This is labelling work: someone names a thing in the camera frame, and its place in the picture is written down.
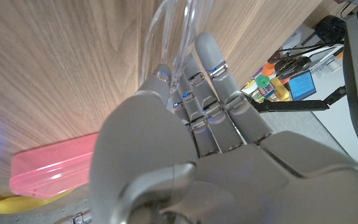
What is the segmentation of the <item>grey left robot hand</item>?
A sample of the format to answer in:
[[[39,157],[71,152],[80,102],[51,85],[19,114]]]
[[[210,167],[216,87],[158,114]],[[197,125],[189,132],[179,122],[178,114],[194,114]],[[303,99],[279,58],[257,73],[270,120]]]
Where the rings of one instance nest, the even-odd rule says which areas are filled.
[[[161,65],[101,128],[90,174],[95,223],[358,223],[358,163],[290,131],[273,133],[245,100],[214,37],[195,47],[238,144],[203,152],[169,110]]]

